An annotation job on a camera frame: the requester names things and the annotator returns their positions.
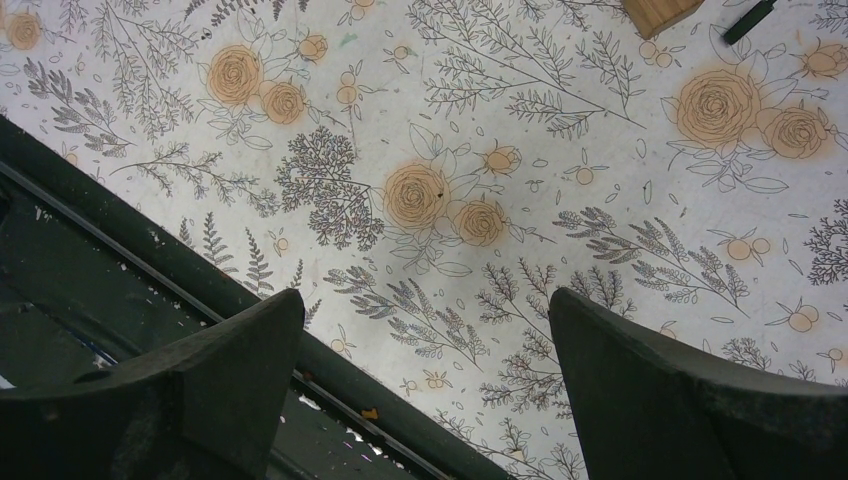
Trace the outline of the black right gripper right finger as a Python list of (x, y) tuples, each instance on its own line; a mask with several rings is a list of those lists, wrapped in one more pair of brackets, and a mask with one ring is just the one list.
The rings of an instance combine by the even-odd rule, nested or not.
[(593, 479), (843, 479), (847, 391), (745, 367), (569, 289), (549, 322)]

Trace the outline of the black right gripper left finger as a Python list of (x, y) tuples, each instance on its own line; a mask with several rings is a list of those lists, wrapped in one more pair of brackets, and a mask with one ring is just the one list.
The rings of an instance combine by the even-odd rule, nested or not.
[(1, 394), (5, 479), (261, 479), (304, 333), (281, 291), (59, 385)]

